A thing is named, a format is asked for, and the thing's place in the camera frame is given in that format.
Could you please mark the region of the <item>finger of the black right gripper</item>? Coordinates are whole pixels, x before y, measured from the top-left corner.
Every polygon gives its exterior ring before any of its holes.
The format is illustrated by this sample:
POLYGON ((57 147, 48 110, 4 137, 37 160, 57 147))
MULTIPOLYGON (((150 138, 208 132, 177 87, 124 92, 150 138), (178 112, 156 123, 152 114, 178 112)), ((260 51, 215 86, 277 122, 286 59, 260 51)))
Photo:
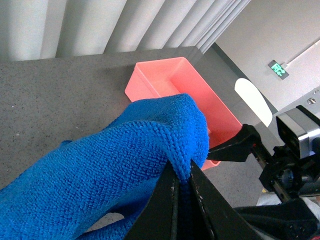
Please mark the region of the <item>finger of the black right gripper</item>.
POLYGON ((260 239, 260 235, 230 206, 194 161, 191 162, 190 189, 196 240, 260 239))

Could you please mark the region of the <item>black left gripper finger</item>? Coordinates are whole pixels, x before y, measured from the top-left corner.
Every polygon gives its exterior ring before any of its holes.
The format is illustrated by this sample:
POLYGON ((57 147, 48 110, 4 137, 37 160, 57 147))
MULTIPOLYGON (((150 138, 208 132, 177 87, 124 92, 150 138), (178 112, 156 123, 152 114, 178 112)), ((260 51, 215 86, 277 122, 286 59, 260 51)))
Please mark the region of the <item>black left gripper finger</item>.
POLYGON ((179 179, 168 161, 126 240, 175 240, 178 236, 179 179))

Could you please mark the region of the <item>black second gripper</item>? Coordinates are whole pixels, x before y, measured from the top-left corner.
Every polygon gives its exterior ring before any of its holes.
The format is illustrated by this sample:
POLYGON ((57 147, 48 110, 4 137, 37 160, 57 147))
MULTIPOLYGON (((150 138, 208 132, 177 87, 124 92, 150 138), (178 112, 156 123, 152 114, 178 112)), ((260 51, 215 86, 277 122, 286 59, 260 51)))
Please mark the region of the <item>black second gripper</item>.
POLYGON ((275 146, 270 154, 254 126, 243 124, 231 139, 209 149, 207 159, 221 162, 245 162, 253 153, 262 168, 263 187, 280 200, 320 195, 320 154, 299 158, 286 144, 275 146))

